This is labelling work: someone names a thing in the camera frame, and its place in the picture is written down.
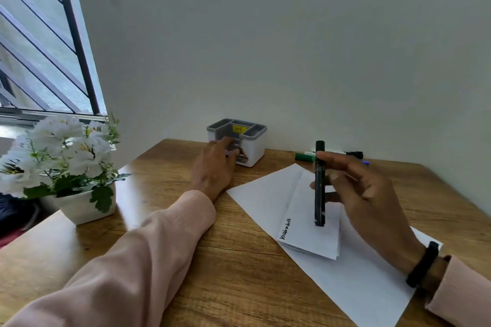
black bracelet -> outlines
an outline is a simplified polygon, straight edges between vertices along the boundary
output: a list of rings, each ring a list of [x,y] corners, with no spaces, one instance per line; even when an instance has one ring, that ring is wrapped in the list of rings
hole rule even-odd
[[[406,283],[409,287],[416,288],[421,284],[421,281],[426,276],[426,273],[433,265],[433,262],[438,257],[438,243],[430,242],[430,245],[425,251],[421,261],[414,267],[412,272],[408,275]]]

person's left hand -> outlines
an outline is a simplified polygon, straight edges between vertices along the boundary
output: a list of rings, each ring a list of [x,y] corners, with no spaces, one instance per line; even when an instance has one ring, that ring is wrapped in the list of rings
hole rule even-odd
[[[235,161],[239,150],[235,149],[228,157],[227,146],[234,142],[232,137],[224,137],[219,142],[210,141],[191,167],[191,188],[206,194],[212,201],[230,184],[234,174]]]

hand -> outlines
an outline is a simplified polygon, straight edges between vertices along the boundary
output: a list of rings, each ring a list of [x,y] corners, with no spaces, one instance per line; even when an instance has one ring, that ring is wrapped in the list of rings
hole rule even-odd
[[[325,151],[317,152],[317,157],[325,161],[326,174],[336,189],[335,193],[326,194],[326,201],[343,203],[351,225],[365,242],[408,275],[426,248],[409,227],[392,182],[354,157]],[[443,277],[443,262],[439,258],[434,263],[428,273],[432,280]]]
[[[235,161],[239,150],[235,149],[227,157],[225,149],[234,139],[224,137],[219,142],[210,141],[201,151],[191,167],[191,186],[189,190],[205,193],[213,202],[218,194],[230,184],[234,174]]]

product label on organizer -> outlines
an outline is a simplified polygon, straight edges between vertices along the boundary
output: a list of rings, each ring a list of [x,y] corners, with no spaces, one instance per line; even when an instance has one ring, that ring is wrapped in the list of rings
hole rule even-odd
[[[246,127],[244,125],[236,125],[236,124],[233,124],[232,125],[232,130],[235,132],[235,133],[244,133],[246,132],[247,130],[249,129],[249,127]]]
[[[225,155],[226,156],[229,156],[229,154],[234,151],[234,150],[225,150]],[[237,162],[240,162],[240,163],[247,163],[247,161],[249,160],[249,158],[247,157],[247,155],[244,153],[244,150],[242,148],[239,148],[239,156],[237,157]]]

black marker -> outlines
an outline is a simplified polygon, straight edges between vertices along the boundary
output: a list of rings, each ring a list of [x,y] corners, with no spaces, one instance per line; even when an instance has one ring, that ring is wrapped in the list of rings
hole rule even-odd
[[[315,143],[315,151],[324,151],[324,141]],[[326,223],[326,187],[324,186],[324,178],[326,176],[326,168],[324,161],[315,158],[315,225],[324,226]]]

